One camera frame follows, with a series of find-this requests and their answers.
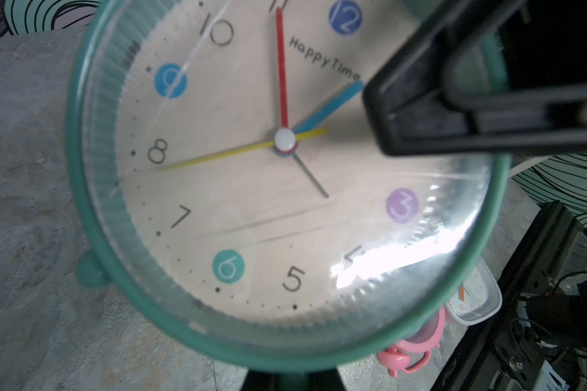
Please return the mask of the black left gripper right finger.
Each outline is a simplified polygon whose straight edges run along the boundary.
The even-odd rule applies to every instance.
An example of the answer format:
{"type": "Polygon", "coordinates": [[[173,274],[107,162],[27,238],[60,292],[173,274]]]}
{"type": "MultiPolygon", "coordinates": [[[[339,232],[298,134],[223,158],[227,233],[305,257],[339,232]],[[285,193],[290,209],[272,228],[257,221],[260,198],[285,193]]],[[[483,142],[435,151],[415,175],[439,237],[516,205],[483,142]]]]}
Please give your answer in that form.
{"type": "Polygon", "coordinates": [[[443,1],[363,99],[388,156],[587,151],[587,1],[443,1]]]}

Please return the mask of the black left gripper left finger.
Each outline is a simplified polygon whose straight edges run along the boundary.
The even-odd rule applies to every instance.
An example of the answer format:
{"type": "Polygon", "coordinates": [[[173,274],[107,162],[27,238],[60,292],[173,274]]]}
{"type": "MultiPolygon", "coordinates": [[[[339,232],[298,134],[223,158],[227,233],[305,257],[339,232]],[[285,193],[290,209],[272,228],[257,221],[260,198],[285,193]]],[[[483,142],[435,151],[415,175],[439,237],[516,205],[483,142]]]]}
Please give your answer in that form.
{"type": "Polygon", "coordinates": [[[248,371],[241,391],[346,391],[338,370],[312,373],[248,371]]]}

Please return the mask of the green round alarm clock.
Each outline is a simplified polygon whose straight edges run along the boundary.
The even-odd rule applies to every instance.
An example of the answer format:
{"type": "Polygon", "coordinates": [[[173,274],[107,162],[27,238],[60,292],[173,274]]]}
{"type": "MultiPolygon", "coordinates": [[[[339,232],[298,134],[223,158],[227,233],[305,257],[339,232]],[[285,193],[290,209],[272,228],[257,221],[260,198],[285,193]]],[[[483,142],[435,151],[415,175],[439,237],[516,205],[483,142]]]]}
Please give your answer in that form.
{"type": "Polygon", "coordinates": [[[105,2],[68,93],[78,281],[256,371],[418,329],[479,259],[510,159],[381,152],[362,90],[420,26],[410,8],[105,2]]]}

